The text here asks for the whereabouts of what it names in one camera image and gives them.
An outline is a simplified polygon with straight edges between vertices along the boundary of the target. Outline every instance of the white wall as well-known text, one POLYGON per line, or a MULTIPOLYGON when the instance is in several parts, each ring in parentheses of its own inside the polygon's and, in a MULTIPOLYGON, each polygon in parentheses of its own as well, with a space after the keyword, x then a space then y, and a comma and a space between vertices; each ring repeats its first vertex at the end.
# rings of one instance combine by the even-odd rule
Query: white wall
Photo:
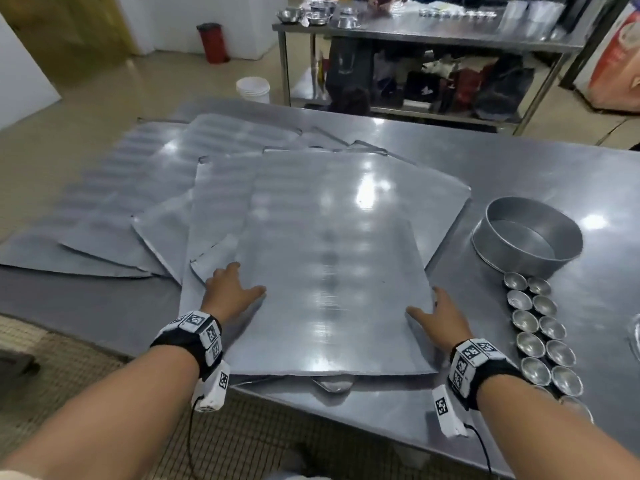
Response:
POLYGON ((58 92, 0 15, 0 129, 59 99, 58 92))
POLYGON ((222 25, 227 51, 238 59, 259 59, 277 36, 275 12, 287 0, 118 0, 142 53, 157 50, 204 52, 196 26, 222 25))

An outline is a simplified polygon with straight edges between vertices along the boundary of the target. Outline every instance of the red trash can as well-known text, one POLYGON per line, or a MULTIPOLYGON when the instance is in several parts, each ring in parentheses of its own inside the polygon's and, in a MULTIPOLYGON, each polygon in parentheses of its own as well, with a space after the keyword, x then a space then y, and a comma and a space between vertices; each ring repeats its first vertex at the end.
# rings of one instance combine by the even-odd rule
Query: red trash can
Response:
POLYGON ((202 39, 202 46, 209 64, 229 62, 222 26, 219 23, 203 23, 196 27, 202 39))

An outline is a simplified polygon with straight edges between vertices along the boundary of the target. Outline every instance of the stack of baking sheets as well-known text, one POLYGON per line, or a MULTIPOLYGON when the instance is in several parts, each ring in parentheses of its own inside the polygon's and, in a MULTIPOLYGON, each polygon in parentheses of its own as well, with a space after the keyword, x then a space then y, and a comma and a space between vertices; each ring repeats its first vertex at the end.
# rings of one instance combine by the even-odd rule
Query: stack of baking sheets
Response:
POLYGON ((243 285, 268 293, 225 329, 234 373, 428 374, 433 347, 404 308, 432 310, 424 267, 469 195, 322 128, 206 114, 127 135, 52 215, 0 246, 0 264, 167 276, 186 312, 238 260, 243 285))

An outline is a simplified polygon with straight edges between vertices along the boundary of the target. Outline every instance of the forearm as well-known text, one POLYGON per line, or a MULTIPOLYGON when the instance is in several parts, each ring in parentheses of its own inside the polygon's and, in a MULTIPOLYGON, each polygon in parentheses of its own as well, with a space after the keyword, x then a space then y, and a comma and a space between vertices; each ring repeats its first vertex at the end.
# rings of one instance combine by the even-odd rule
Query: forearm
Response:
POLYGON ((640 478, 636 457, 521 379, 487 379, 477 402, 518 480, 640 478))
POLYGON ((153 347, 69 401, 3 468, 43 480, 130 480, 151 467, 198 380, 186 350, 153 347))

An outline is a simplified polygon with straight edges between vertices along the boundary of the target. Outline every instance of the person's right arm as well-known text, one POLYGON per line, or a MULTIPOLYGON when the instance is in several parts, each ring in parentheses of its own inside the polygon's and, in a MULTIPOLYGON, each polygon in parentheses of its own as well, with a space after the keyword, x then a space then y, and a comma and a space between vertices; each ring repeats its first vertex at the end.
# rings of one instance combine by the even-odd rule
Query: person's right arm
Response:
MULTIPOLYGON (((448 356, 473 334, 446 291, 435 290, 433 315, 412 306, 407 313, 448 356)), ((640 460, 633 454, 523 379, 494 376, 485 380, 477 403, 518 480, 640 479, 640 460)))

